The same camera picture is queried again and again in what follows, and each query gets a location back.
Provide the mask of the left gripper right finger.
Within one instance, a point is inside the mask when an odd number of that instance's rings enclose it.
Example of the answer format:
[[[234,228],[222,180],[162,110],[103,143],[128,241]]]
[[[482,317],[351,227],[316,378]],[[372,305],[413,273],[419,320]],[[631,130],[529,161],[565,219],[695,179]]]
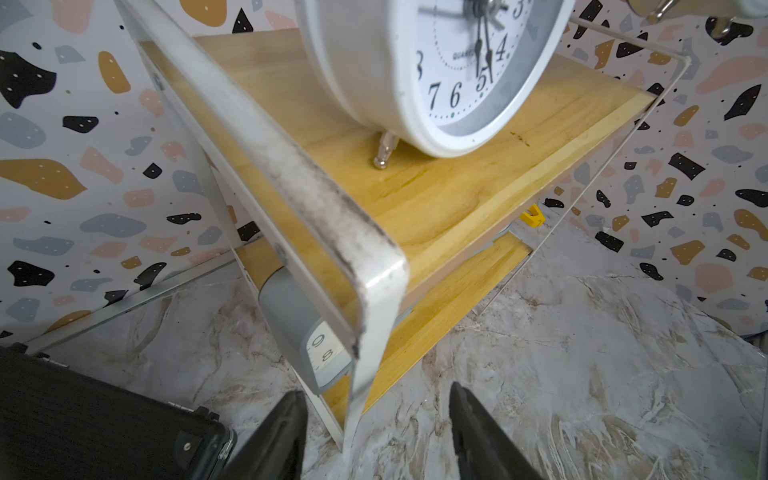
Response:
[[[449,416],[461,479],[543,479],[476,396],[456,381]]]

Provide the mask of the wooden two-tier shelf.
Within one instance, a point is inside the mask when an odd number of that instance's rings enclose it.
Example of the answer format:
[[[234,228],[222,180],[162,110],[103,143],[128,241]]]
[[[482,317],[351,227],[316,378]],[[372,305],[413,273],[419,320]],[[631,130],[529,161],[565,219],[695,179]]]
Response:
[[[655,104],[555,56],[478,150],[431,159],[400,142],[381,169],[380,133],[334,104],[298,31],[194,38],[154,1],[117,7],[217,215],[227,185],[262,230],[232,244],[257,301],[287,268],[349,352],[320,395],[290,364],[343,452],[364,413],[531,258],[508,224]]]

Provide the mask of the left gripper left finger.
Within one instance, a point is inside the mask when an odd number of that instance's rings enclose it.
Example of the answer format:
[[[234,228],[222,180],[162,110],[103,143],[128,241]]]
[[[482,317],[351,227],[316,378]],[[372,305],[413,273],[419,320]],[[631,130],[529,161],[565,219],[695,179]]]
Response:
[[[305,395],[283,395],[219,479],[300,479],[308,426]]]

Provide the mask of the white twin-bell alarm clock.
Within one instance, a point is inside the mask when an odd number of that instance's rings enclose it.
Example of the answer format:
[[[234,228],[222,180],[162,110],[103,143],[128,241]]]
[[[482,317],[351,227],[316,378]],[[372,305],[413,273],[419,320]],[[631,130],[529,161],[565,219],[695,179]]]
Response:
[[[321,84],[381,135],[434,158],[469,154],[522,107],[573,5],[563,0],[299,1],[303,45]]]

